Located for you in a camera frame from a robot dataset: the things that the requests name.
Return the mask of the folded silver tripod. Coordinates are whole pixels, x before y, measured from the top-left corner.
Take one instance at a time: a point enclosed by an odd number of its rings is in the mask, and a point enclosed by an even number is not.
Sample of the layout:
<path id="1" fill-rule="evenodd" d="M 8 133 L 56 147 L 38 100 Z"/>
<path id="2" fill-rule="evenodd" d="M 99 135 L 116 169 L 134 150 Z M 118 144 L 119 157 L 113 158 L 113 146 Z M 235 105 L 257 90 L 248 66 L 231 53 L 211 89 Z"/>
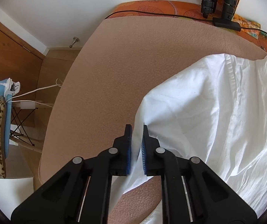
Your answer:
<path id="1" fill-rule="evenodd" d="M 237 4 L 238 0 L 201 0 L 201 13 L 204 18 L 207 18 L 220 9 L 220 17 L 213 17 L 212 25 L 240 32 L 240 24 L 233 21 Z"/>

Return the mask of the metal door stopper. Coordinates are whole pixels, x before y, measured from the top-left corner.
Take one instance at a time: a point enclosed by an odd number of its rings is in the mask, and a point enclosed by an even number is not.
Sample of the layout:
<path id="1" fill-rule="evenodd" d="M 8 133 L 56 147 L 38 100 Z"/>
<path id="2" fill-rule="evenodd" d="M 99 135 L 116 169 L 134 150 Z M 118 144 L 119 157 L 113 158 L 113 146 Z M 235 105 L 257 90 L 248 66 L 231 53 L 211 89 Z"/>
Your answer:
<path id="1" fill-rule="evenodd" d="M 78 37 L 73 37 L 73 41 L 72 41 L 72 43 L 71 43 L 71 45 L 69 45 L 69 48 L 73 48 L 73 46 L 75 45 L 75 43 L 77 43 L 77 42 L 79 42 L 80 40 L 79 40 L 79 38 Z"/>

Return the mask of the light blue chair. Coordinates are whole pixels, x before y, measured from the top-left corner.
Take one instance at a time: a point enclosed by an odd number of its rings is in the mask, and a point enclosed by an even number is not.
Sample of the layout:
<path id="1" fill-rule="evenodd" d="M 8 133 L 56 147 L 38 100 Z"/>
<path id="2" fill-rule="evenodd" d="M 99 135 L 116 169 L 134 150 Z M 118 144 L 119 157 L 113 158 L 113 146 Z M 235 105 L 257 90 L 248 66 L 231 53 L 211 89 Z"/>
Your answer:
<path id="1" fill-rule="evenodd" d="M 21 84 L 19 82 L 15 83 L 11 78 L 0 81 L 0 157 L 3 158 L 8 156 L 10 140 L 35 152 L 42 152 L 33 143 L 27 144 L 24 140 L 15 136 L 14 132 L 10 129 L 12 109 L 20 107 L 20 105 L 15 104 L 25 102 L 25 100 L 14 100 L 19 97 L 17 94 L 20 91 L 20 87 Z"/>

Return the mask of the wooden door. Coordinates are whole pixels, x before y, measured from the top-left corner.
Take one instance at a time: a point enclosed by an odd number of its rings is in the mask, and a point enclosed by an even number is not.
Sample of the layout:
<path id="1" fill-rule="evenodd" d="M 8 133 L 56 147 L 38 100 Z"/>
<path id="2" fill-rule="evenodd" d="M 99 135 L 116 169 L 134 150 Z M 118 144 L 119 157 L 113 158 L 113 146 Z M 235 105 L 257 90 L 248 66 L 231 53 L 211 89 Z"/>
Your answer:
<path id="1" fill-rule="evenodd" d="M 0 22 L 0 80 L 19 81 L 23 91 L 35 89 L 44 58 Z"/>

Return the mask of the white long-sleeve shirt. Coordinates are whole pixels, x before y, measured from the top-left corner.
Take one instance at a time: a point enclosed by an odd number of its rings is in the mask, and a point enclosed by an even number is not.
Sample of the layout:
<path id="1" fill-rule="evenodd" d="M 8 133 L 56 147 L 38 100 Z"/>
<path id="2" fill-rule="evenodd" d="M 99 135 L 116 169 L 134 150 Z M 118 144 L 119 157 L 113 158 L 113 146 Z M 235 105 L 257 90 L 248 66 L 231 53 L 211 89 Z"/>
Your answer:
<path id="1" fill-rule="evenodd" d="M 162 204 L 134 204 L 149 183 L 140 152 L 143 126 L 161 147 L 204 161 L 257 214 L 267 210 L 267 56 L 206 56 L 147 93 L 135 115 L 128 178 L 112 183 L 109 223 L 161 223 Z"/>

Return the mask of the white power adapter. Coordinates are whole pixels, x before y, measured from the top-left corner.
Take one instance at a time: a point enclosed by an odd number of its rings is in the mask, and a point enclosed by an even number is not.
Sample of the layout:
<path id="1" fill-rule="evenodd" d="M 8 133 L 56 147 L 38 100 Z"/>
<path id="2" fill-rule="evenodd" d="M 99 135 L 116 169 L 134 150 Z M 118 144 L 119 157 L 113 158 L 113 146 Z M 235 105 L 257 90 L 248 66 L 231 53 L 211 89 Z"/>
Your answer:
<path id="1" fill-rule="evenodd" d="M 22 102 L 19 102 L 19 107 L 21 109 L 35 109 L 36 108 L 36 103 L 35 102 L 32 102 L 32 101 L 22 101 Z"/>

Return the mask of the white clip-on desk lamp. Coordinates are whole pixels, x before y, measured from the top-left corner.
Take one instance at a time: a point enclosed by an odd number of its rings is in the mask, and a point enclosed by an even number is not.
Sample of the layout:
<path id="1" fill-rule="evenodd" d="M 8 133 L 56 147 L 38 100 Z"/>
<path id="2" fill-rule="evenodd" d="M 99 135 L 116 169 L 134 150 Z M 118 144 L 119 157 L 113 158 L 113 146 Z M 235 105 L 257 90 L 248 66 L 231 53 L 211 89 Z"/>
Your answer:
<path id="1" fill-rule="evenodd" d="M 7 98 L 8 95 L 14 96 L 20 92 L 21 83 L 14 82 L 11 78 L 0 81 L 0 85 L 4 86 L 4 97 Z"/>

